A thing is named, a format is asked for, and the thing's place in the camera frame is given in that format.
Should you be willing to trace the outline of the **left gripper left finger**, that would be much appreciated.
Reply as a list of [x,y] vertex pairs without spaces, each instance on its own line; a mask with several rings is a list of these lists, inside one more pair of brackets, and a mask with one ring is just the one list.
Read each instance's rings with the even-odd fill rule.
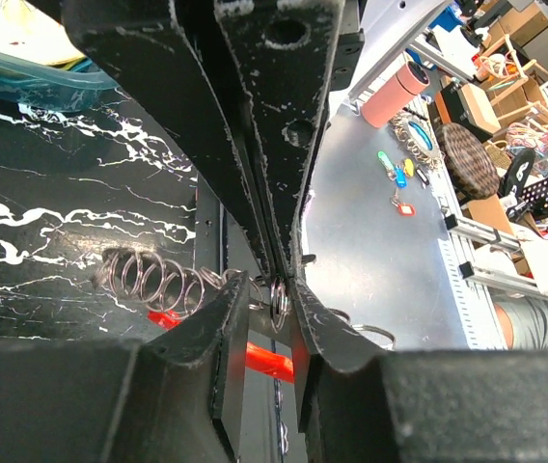
[[233,462],[249,282],[158,338],[0,340],[0,462]]

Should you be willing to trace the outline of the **red grey key holder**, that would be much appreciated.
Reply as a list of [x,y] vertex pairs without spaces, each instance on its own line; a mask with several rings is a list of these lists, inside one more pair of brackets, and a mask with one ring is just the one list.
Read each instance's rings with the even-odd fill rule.
[[[239,273],[234,268],[221,273],[205,266],[195,269],[154,251],[122,247],[103,251],[91,283],[93,289],[103,288],[117,299],[140,303],[150,321],[171,330],[202,309]],[[258,276],[248,283],[250,313],[263,315],[265,326],[281,334],[292,311],[288,280],[277,276],[268,286]]]

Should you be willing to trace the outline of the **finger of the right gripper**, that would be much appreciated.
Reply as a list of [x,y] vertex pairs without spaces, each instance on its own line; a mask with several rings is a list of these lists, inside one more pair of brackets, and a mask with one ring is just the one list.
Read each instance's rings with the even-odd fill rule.
[[36,1],[69,41],[172,137],[241,227],[260,272],[274,258],[255,211],[238,79],[212,1]]
[[329,90],[342,1],[217,1],[214,17],[247,98],[248,140],[266,232],[266,273],[299,270],[298,227]]

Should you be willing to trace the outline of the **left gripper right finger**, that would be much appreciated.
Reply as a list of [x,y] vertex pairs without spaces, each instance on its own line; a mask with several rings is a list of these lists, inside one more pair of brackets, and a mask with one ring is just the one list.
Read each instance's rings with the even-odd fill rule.
[[312,462],[548,462],[548,351],[388,351],[290,283]]

